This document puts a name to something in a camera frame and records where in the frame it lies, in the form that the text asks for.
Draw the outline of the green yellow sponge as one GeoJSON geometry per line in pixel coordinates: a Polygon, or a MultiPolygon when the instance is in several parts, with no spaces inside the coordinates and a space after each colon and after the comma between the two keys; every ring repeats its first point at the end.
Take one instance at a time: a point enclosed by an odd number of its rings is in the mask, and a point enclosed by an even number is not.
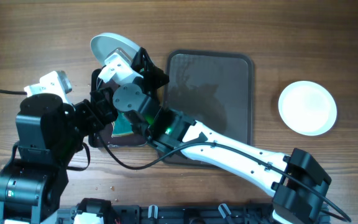
{"type": "Polygon", "coordinates": [[[131,134],[133,134],[133,132],[130,122],[128,122],[123,114],[119,113],[117,119],[112,122],[111,137],[115,138],[131,134]]]}

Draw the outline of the white plate top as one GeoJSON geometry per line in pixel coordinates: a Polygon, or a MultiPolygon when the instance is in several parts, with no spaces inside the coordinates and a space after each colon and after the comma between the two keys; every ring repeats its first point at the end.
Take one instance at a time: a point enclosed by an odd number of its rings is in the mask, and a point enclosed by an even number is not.
{"type": "Polygon", "coordinates": [[[140,46],[130,39],[114,33],[102,33],[91,39],[90,47],[97,61],[105,66],[105,60],[117,48],[125,51],[130,58],[134,58],[140,46]]]}

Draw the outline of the white plate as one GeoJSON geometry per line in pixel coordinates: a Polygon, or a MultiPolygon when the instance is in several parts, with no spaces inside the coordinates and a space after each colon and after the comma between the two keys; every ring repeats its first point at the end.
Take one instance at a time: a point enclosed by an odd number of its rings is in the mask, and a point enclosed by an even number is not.
{"type": "Polygon", "coordinates": [[[322,135],[337,120],[332,94],[311,81],[297,81],[285,87],[278,99],[278,112],[291,130],[304,136],[322,135]]]}
{"type": "Polygon", "coordinates": [[[102,33],[91,39],[90,47],[97,61],[105,66],[105,60],[117,48],[125,51],[130,58],[134,58],[140,46],[130,39],[114,33],[102,33]]]}

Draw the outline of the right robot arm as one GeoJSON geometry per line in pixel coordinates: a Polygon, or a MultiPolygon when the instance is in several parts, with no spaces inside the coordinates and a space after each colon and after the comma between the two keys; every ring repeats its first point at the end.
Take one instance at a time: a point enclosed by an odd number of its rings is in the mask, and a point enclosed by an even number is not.
{"type": "Polygon", "coordinates": [[[169,79],[143,48],[128,55],[118,47],[105,63],[119,85],[114,107],[149,145],[167,156],[179,152],[248,180],[272,197],[273,218],[280,223],[316,223],[328,202],[331,178],[311,154],[297,148],[289,156],[257,149],[161,107],[154,93],[169,79]]]}

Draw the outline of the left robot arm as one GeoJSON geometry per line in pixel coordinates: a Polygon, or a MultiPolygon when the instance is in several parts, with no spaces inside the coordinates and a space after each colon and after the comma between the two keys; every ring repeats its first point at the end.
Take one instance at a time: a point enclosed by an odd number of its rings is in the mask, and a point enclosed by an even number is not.
{"type": "Polygon", "coordinates": [[[70,161],[81,150],[90,154],[84,138],[118,116],[112,95],[111,88],[102,88],[92,91],[90,100],[75,105],[52,93],[22,101],[16,116],[19,140],[0,171],[0,223],[41,223],[59,209],[68,170],[84,170],[70,161]]]}

